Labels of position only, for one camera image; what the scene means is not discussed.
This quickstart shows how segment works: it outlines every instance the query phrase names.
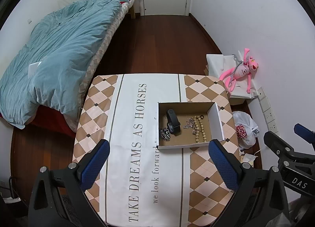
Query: silver bolt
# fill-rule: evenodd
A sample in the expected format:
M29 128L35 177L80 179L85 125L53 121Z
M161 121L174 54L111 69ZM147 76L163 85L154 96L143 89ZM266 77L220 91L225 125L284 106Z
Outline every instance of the silver bolt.
M245 168L245 169L249 169L249 168L250 168L250 164L247 163L247 162L244 162L244 163L242 164L242 166L243 166L243 168Z
M46 170L47 170L47 167L41 167L41 168L39 169L39 171L42 172L42 173L44 173Z
M273 167L272 167L272 170L273 170L273 172L278 172L278 171L279 171L279 168L277 168L276 166L273 166Z
M75 162L71 162L71 163L68 165L68 168L74 169L76 166L77 166L77 164L76 164Z

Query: stuffed animal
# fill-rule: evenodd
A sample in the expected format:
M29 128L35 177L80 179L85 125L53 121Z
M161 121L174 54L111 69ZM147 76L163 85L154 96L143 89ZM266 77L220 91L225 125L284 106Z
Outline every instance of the stuffed animal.
M223 81L226 77L230 76L225 81L225 86L227 87L229 92L232 92L234 90L237 79L247 75L248 85L246 91L248 94L250 94L250 82L252 78L252 73L254 73L258 69L258 63L255 61L255 59L253 59L253 57L249 57L249 59L246 58L248 52L249 52L248 48L244 49L243 64L240 64L237 67L233 67L230 70L225 71L224 73L221 74L219 78L219 80Z

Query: cardboard box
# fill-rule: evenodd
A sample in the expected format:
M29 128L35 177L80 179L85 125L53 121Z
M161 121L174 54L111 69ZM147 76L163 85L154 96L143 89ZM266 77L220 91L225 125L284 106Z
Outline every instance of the cardboard box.
M159 129L167 127L166 111L173 109L179 122L181 123L181 132L179 135L172 135L170 141L165 141L159 136ZM194 118L196 115L203 115L202 123L207 142L203 142L202 135L199 142L196 143L196 137L193 135L192 128L184 128L188 118ZM215 102L185 102L185 103L157 103L157 149L177 149L207 146L212 139L224 140L222 123L219 115L218 105Z

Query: teal blanket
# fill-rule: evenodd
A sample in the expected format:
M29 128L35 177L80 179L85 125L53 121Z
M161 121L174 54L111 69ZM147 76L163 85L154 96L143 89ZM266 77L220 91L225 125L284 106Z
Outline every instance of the teal blanket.
M80 0L45 16L0 80L2 116L24 128L41 104L76 119L79 85L120 8L120 0Z

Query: bed leg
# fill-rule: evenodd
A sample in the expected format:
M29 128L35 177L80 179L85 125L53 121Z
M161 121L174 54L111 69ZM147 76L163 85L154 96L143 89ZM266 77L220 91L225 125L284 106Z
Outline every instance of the bed leg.
M136 19L136 13L134 12L134 7L132 5L132 7L130 8L130 15L131 15L131 19Z

